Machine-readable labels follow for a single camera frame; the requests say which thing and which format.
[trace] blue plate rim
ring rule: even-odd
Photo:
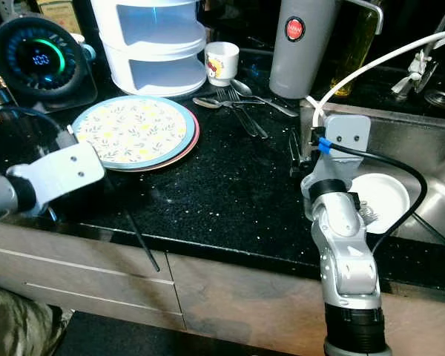
[[[176,108],[178,110],[178,112],[183,115],[183,118],[186,123],[186,133],[185,133],[185,136],[183,137],[182,141],[174,149],[172,149],[170,152],[168,152],[167,154],[164,154],[160,157],[150,159],[148,161],[141,161],[141,162],[135,162],[135,163],[114,163],[114,162],[106,162],[104,160],[101,160],[102,165],[104,167],[109,168],[109,169],[146,168],[146,167],[149,167],[152,165],[157,165],[161,162],[164,162],[164,161],[167,161],[167,160],[173,158],[174,156],[179,154],[181,151],[183,151],[190,144],[191,140],[193,139],[194,130],[195,130],[194,120],[193,120],[193,117],[191,116],[190,112],[188,111],[188,109],[186,109],[181,104],[178,104],[177,102],[174,102],[170,99],[160,98],[158,96],[125,95],[125,96],[118,96],[116,98],[104,100],[103,102],[95,104],[95,105],[91,106],[90,108],[86,109],[85,111],[83,111],[82,113],[80,113],[76,117],[74,122],[71,124],[71,127],[73,128],[73,130],[75,132],[77,132],[77,128],[79,127],[79,124],[87,117],[87,115],[89,115],[89,113],[96,110],[100,106],[109,104],[111,102],[118,102],[118,101],[122,101],[122,100],[126,100],[126,99],[150,99],[150,100],[154,100],[156,102],[164,102],[166,104],[169,104],[173,108]]]

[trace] plate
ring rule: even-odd
[[[78,141],[96,149],[102,165],[137,170],[166,162],[194,138],[190,111],[168,99],[121,96],[87,109],[72,124]]]
[[[198,123],[197,118],[195,117],[195,115],[190,112],[190,114],[193,116],[193,120],[194,120],[194,124],[195,124],[195,130],[194,130],[194,137],[191,140],[190,144],[188,145],[188,147],[182,151],[179,155],[169,159],[168,161],[165,161],[163,163],[160,163],[158,165],[152,165],[151,167],[146,167],[146,168],[140,168],[140,169],[130,169],[130,170],[123,170],[123,169],[114,169],[115,171],[121,171],[121,172],[144,172],[144,171],[152,171],[153,169],[158,169],[158,168],[162,168],[162,167],[166,167],[167,165],[170,165],[172,163],[175,163],[176,161],[182,159],[184,156],[186,156],[192,149],[193,147],[196,145],[196,143],[198,142],[198,139],[200,137],[200,124]]]
[[[349,191],[355,191],[360,201],[377,214],[378,218],[367,225],[373,234],[386,232],[410,206],[409,193],[401,182],[394,177],[381,173],[370,173],[353,179]]]

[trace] white mug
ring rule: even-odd
[[[227,87],[237,74],[239,48],[230,42],[211,42],[205,47],[205,67],[208,81],[217,87]]]

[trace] red logo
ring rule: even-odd
[[[305,34],[305,24],[298,17],[291,17],[285,25],[285,35],[291,42],[299,41]]]

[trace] floor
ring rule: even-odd
[[[55,356],[288,356],[81,312],[74,316]]]

